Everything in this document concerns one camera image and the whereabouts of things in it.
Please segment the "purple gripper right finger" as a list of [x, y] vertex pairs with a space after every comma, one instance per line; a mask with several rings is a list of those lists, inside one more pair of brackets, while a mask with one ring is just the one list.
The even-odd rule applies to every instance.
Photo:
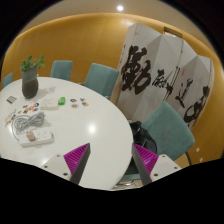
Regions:
[[180, 170], [180, 167], [166, 154], [157, 155], [137, 144], [132, 144], [132, 156], [143, 185]]

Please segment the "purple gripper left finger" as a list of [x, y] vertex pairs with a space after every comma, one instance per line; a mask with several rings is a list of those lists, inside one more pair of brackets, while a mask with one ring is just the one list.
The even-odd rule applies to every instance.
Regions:
[[64, 155], [53, 156], [42, 166], [42, 169], [78, 185], [90, 153], [90, 144], [87, 143]]

